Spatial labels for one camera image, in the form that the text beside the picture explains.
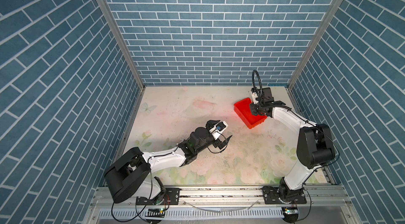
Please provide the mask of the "red plastic bin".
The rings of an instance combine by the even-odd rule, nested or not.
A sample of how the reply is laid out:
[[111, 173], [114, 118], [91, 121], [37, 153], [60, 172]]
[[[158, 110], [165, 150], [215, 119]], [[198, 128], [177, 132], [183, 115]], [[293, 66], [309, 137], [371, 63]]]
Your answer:
[[235, 113], [249, 129], [253, 129], [267, 119], [267, 116], [253, 115], [250, 109], [251, 104], [252, 102], [250, 98], [245, 98], [234, 104]]

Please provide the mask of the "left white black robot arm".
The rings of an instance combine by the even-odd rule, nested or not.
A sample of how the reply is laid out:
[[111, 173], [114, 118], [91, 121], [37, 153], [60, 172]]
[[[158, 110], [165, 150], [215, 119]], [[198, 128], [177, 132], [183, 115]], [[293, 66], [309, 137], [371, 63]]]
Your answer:
[[167, 189], [153, 173], [168, 168], [180, 168], [195, 161], [209, 147], [224, 151], [230, 137], [224, 137], [228, 128], [225, 121], [209, 120], [205, 127], [198, 127], [176, 147], [158, 152], [142, 152], [133, 147], [117, 159], [104, 172], [104, 179], [115, 204], [131, 197], [146, 199], [147, 205], [161, 203]]

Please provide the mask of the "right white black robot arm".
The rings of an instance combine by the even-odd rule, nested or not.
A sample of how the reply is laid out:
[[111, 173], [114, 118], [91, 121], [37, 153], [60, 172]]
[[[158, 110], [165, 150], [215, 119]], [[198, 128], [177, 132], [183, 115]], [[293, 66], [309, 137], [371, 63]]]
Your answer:
[[305, 204], [304, 185], [310, 176], [335, 158], [331, 130], [298, 115], [286, 103], [277, 101], [270, 88], [252, 87], [250, 97], [234, 104], [234, 111], [248, 128], [271, 117], [297, 135], [297, 161], [278, 187], [262, 188], [265, 204]]

